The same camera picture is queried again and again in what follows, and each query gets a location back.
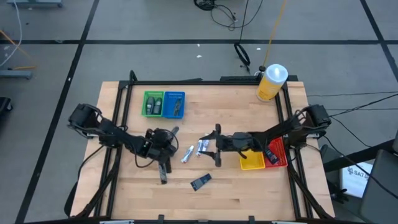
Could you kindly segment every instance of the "wooden tabletop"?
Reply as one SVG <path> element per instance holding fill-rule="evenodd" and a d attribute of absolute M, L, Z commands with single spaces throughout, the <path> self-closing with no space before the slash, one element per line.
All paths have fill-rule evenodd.
<path fill-rule="evenodd" d="M 288 82 L 292 108 L 301 109 L 308 105 L 302 82 Z M 103 116 L 111 119 L 116 101 L 118 82 L 104 82 L 97 107 Z M 128 133 L 144 135 L 147 128 L 171 130 L 179 126 L 177 138 L 180 149 L 171 158 L 172 173 L 167 174 L 168 183 L 160 184 L 157 163 L 147 168 L 137 168 L 134 155 L 123 150 L 118 183 L 116 187 L 112 218 L 114 219 L 157 219 L 159 214 L 167 220 L 247 220 L 254 215 L 256 220 L 294 220 L 294 210 L 286 168 L 246 170 L 240 168 L 239 154 L 221 154 L 223 165 L 215 167 L 208 156 L 193 155 L 182 164 L 185 151 L 194 145 L 205 133 L 210 133 L 220 123 L 223 134 L 236 131 L 265 131 L 278 124 L 275 100 L 264 103 L 256 97 L 257 86 L 133 86 L 127 125 Z M 146 90 L 184 91 L 186 105 L 184 118 L 145 118 L 141 106 Z M 124 98 L 122 98 L 119 121 Z M 285 111 L 283 93 L 282 106 Z M 309 144 L 318 147 L 315 140 Z M 100 145 L 98 139 L 88 141 L 85 157 Z M 215 150 L 214 141 L 209 150 Z M 334 216 L 320 153 L 310 147 L 303 148 L 302 159 L 307 177 L 308 189 L 320 205 Z M 80 212 L 96 192 L 105 150 L 92 158 L 82 169 L 71 215 Z M 143 165 L 149 160 L 138 159 Z M 200 190 L 194 191 L 190 182 L 209 173 L 212 176 Z M 298 189 L 301 214 L 305 209 L 301 191 Z M 101 211 L 105 214 L 108 192 L 104 195 Z"/>

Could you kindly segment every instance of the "blue bin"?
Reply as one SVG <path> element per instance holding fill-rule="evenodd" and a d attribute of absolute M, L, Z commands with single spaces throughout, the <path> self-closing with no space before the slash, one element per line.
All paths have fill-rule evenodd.
<path fill-rule="evenodd" d="M 175 116 L 175 104 L 178 99 L 181 99 L 180 111 Z M 162 116 L 170 119 L 182 119 L 184 117 L 185 107 L 185 92 L 182 91 L 166 91 L 163 98 L 163 112 Z"/>

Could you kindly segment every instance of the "white cable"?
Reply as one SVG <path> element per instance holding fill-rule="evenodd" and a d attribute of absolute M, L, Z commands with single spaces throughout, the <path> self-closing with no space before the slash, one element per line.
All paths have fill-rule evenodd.
<path fill-rule="evenodd" d="M 18 17 L 18 23 L 19 23 L 19 43 L 15 46 L 15 49 L 8 56 L 8 58 L 3 61 L 3 63 L 0 65 L 0 67 L 2 67 L 12 57 L 12 55 L 14 55 L 15 51 L 18 49 L 18 47 L 20 46 L 20 44 L 22 42 L 22 24 L 21 24 L 21 19 L 19 18 L 19 10 L 18 10 L 16 0 L 14 0 L 14 5 L 15 5 L 15 9 L 17 10 L 17 17 Z"/>

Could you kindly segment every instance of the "concrete floor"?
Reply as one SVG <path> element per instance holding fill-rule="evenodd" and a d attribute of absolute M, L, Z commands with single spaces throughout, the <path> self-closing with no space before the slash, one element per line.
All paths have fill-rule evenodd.
<path fill-rule="evenodd" d="M 3 18 L 0 29 L 18 39 L 16 10 L 5 2 L 0 0 Z M 61 9 L 20 9 L 24 40 L 32 40 L 31 44 L 22 44 L 22 48 L 31 54 L 34 62 L 17 52 L 3 68 L 33 63 L 37 68 L 31 80 L 0 79 L 0 96 L 10 97 L 14 102 L 14 111 L 3 122 L 0 134 L 2 223 L 16 220 L 78 48 L 75 44 L 50 44 L 54 43 L 51 41 L 39 44 L 34 40 L 75 40 L 72 42 L 78 44 L 94 2 L 96 0 L 67 0 Z M 237 20 L 242 20 L 244 0 L 217 0 L 217 3 L 230 7 Z M 248 18 L 259 3 L 260 0 L 250 1 Z M 281 5 L 281 0 L 264 0 L 257 17 L 244 28 L 243 39 L 268 39 Z M 394 10 L 398 2 L 368 1 L 368 5 L 384 39 L 398 40 L 398 17 Z M 221 12 L 214 14 L 217 20 L 229 22 Z M 239 29 L 231 32 L 215 24 L 210 13 L 199 10 L 192 1 L 99 0 L 88 40 L 177 39 L 176 44 L 98 42 L 84 45 L 25 221 L 66 217 L 63 205 L 76 181 L 86 146 L 84 139 L 66 127 L 67 118 L 78 103 L 96 104 L 101 82 L 125 80 L 130 69 L 136 72 L 139 80 L 197 77 L 218 80 L 220 76 L 248 75 L 240 67 L 233 46 L 222 41 L 238 39 L 239 33 Z M 220 44 L 204 44 L 203 39 L 221 41 Z M 272 46 L 268 63 L 280 63 L 291 74 L 298 75 L 308 95 L 398 91 L 397 77 L 381 44 L 333 43 L 333 40 L 377 40 L 359 0 L 289 0 L 275 39 L 327 40 L 320 44 L 296 41 L 295 44 Z M 198 40 L 201 44 L 178 44 L 183 40 Z M 0 45 L 0 58 L 5 58 L 3 55 L 13 48 L 5 50 L 6 46 L 10 45 Z M 262 63 L 267 45 L 245 44 L 244 47 L 251 58 L 253 73 Z M 388 49 L 393 57 L 398 57 L 398 45 L 388 45 Z M 345 109 L 384 96 L 387 95 L 310 97 L 309 101 L 324 104 L 328 109 Z M 398 98 L 370 108 L 398 108 Z M 398 130 L 396 113 L 394 110 L 355 111 L 339 119 L 366 144 L 373 145 L 395 136 Z M 327 135 L 345 154 L 364 148 L 336 122 Z M 336 214 L 346 217 L 338 206 Z"/>

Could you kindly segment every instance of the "yellow bin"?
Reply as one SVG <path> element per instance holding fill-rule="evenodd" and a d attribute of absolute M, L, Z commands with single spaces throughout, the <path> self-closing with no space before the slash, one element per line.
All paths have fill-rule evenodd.
<path fill-rule="evenodd" d="M 268 66 L 257 88 L 256 95 L 259 100 L 269 101 L 275 97 L 286 82 L 288 75 L 287 69 L 281 65 L 273 64 Z"/>
<path fill-rule="evenodd" d="M 247 150 L 242 153 L 248 157 L 247 159 L 243 159 L 241 157 L 242 170 L 264 169 L 266 167 L 262 152 L 253 152 L 252 150 Z"/>

